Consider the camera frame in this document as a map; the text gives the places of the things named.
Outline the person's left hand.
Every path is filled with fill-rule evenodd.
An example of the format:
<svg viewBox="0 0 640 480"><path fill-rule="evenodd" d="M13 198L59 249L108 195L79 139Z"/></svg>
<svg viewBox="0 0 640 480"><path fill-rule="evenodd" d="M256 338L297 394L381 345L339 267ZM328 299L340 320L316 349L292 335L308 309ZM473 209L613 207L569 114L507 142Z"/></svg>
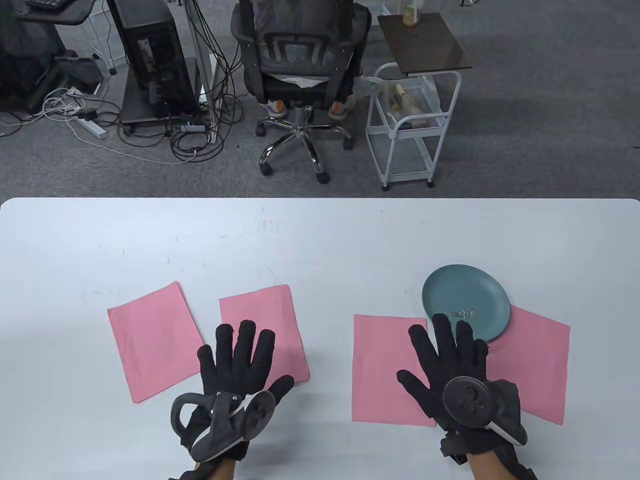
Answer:
<svg viewBox="0 0 640 480"><path fill-rule="evenodd" d="M215 330L215 359L210 345L206 344L198 349L205 396L222 391L238 394L243 399L247 394L265 390L274 358L275 332L261 330L254 348L256 331L256 323L245 319L240 323L234 340L233 327L222 323ZM267 390L274 396L276 406L294 384L291 375L282 375L272 382ZM210 424L210 414L197 407L192 412L187 427L194 429L195 437L198 437ZM241 442L227 450L221 458L241 461L248 450L249 442Z"/></svg>

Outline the person's right hand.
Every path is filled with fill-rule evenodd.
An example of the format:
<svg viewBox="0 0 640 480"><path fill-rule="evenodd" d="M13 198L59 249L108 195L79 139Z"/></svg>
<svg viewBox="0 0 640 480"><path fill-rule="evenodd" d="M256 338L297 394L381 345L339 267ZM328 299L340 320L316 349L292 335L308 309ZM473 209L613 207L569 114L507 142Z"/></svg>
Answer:
<svg viewBox="0 0 640 480"><path fill-rule="evenodd" d="M474 338L468 322L452 325L443 313L431 322L436 343L423 326L408 330L429 384L407 370L397 372L397 381L444 431L439 448L444 457L461 466L470 455L494 452L498 459L516 463L515 448L528 442L517 385L489 380L489 346Z"/></svg>

